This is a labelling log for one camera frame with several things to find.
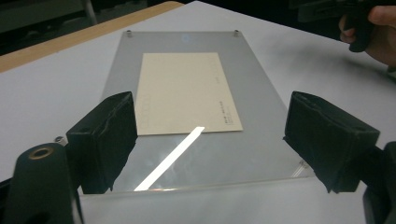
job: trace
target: gray surface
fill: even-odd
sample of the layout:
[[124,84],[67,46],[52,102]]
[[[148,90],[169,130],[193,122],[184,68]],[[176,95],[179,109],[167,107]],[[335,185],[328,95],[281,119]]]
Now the gray surface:
[[[103,98],[137,93],[143,53],[218,52],[244,126],[242,132],[204,133],[152,189],[288,178],[301,158],[282,140],[287,110],[241,33],[123,33]],[[115,190],[133,190],[186,137],[140,136]]]

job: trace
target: white table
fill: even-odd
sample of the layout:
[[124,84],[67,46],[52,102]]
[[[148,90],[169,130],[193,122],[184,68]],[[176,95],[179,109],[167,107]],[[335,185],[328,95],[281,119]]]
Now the white table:
[[[283,103],[292,91],[321,96],[394,140],[396,86],[386,66],[347,45],[193,2],[128,27],[132,31],[239,30]],[[24,150],[64,133],[100,101],[125,29],[61,50],[0,76],[0,179]],[[361,195],[328,194],[315,178],[193,191],[81,198],[87,223],[363,223]]]

